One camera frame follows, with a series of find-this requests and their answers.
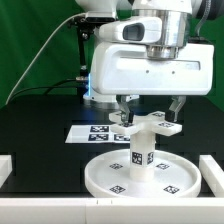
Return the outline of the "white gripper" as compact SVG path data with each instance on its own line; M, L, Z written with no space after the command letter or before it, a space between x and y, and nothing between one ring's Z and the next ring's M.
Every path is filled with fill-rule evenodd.
M186 95L206 95L213 80L214 46L187 44L176 59L149 59L144 45L101 43L91 66L91 87L117 95L121 121L131 124L134 113L125 95L177 95L166 112L176 122Z

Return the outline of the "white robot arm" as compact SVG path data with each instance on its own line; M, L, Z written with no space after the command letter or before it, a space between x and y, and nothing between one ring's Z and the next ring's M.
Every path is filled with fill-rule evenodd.
M188 95L210 91L214 46L189 35L190 20L224 16L224 0L75 1L99 26L91 88L117 98L124 123L133 121L128 95L172 95L166 119L174 121Z

